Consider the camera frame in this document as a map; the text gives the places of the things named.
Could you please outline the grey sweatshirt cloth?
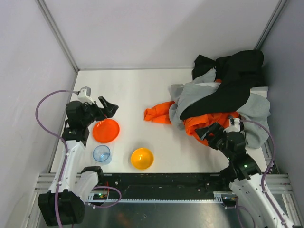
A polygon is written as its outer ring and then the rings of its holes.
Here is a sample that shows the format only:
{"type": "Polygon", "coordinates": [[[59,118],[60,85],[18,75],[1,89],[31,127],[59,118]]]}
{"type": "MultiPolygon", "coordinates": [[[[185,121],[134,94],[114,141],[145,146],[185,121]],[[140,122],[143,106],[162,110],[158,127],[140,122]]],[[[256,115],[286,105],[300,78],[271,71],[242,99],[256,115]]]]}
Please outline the grey sweatshirt cloth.
{"type": "MultiPolygon", "coordinates": [[[[171,85],[171,100],[175,102],[176,107],[173,112],[173,124],[176,127],[177,120],[187,107],[194,102],[213,94],[218,89],[220,83],[215,82],[216,70],[210,69],[207,73],[199,76],[186,84],[171,85]]],[[[236,110],[241,118],[255,121],[265,128],[269,128],[267,118],[270,115],[270,102],[267,98],[250,93],[247,102],[236,110]]],[[[258,125],[253,123],[244,123],[247,146],[258,149],[268,139],[268,134],[258,125]]]]}

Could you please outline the orange cloth garment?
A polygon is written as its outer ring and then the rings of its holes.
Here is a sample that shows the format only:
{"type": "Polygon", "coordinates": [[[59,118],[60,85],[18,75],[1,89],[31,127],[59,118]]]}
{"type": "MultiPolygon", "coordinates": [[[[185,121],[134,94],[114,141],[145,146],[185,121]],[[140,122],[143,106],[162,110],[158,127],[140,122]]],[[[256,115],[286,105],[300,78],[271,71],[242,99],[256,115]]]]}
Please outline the orange cloth garment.
{"type": "MultiPolygon", "coordinates": [[[[144,120],[159,124],[173,124],[173,112],[176,104],[174,101],[164,102],[152,108],[148,108],[144,112],[144,120]]],[[[207,140],[201,140],[195,130],[205,128],[217,122],[225,129],[229,127],[229,117],[239,118],[237,112],[231,113],[213,113],[205,114],[197,117],[191,117],[184,121],[178,119],[175,124],[181,130],[185,130],[187,135],[193,136],[199,143],[208,146],[207,140]]]]}

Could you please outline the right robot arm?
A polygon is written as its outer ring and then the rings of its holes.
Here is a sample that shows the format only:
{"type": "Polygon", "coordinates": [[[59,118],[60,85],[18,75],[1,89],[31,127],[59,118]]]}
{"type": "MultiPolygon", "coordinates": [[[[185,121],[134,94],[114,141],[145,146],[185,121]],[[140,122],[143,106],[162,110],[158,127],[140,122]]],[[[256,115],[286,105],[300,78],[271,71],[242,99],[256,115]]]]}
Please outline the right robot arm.
{"type": "Polygon", "coordinates": [[[252,218],[255,228],[293,228],[294,222],[279,206],[266,184],[266,172],[262,172],[246,151],[246,140],[240,129],[241,120],[232,119],[228,128],[219,123],[197,129],[201,140],[209,147],[221,151],[229,160],[228,167],[220,174],[235,193],[236,210],[243,209],[252,218]]]}

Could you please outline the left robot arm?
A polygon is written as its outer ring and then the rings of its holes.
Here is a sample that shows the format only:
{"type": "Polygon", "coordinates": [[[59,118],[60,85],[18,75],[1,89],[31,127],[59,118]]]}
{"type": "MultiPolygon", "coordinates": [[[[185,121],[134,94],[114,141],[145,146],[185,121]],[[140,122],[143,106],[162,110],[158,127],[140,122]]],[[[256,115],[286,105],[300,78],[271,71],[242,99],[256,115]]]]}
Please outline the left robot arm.
{"type": "Polygon", "coordinates": [[[85,203],[94,187],[103,183],[101,167],[84,167],[79,179],[77,166],[86,148],[88,127],[95,121],[113,117],[119,108],[100,96],[99,107],[95,101],[72,101],[66,104],[66,122],[59,139],[64,149],[58,170],[47,193],[40,194],[38,206],[49,227],[82,223],[85,203]]]}

